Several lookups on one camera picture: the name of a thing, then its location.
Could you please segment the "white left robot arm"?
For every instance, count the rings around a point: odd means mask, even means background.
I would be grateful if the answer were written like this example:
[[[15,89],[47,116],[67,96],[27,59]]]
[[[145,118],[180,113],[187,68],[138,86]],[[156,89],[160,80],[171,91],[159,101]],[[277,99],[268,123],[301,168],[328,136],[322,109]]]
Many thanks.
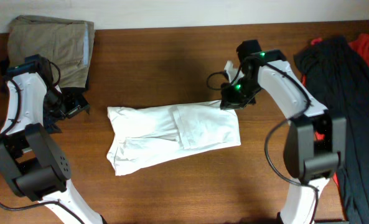
[[[32,204],[18,208],[0,202],[0,207],[18,212],[45,206],[64,223],[105,223],[78,193],[68,158],[44,128],[44,116],[63,120],[90,109],[82,95],[59,90],[54,65],[36,57],[3,76],[9,104],[0,132],[0,173],[18,197]]]

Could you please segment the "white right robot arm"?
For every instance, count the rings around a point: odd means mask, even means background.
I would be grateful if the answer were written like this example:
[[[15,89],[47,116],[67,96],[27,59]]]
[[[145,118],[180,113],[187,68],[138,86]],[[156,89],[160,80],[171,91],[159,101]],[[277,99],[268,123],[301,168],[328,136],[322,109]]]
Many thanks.
[[[227,62],[222,84],[221,109],[242,109],[253,104],[265,90],[277,104],[284,120],[264,140],[264,154],[273,172],[289,183],[286,202],[278,212],[278,223],[314,223],[325,186],[343,166],[347,121],[315,99],[295,76],[280,50],[240,50],[238,68]],[[288,133],[283,160],[289,177],[273,164],[269,142],[284,125]]]

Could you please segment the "white t-shirt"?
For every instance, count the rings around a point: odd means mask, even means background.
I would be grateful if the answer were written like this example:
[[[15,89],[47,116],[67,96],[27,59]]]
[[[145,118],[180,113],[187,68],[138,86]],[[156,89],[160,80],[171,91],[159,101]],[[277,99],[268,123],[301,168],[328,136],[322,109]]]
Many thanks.
[[[241,144],[235,110],[206,101],[143,109],[107,108],[114,139],[106,158],[117,176]]]

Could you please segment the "folded olive green garment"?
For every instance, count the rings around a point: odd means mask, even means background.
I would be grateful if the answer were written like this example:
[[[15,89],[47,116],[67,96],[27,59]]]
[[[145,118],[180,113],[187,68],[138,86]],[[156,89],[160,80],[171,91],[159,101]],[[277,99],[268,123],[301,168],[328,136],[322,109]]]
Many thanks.
[[[60,69],[52,69],[59,87],[87,89],[94,39],[91,21],[18,16],[9,24],[7,56],[10,66],[17,66],[39,54]]]

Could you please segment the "red garment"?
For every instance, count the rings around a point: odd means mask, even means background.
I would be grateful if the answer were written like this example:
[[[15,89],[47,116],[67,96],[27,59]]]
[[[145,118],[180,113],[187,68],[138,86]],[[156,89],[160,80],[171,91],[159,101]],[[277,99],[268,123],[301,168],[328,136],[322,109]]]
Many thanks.
[[[369,190],[369,41],[360,35],[321,40],[294,57],[306,88],[347,120],[346,161],[337,176],[342,186]]]

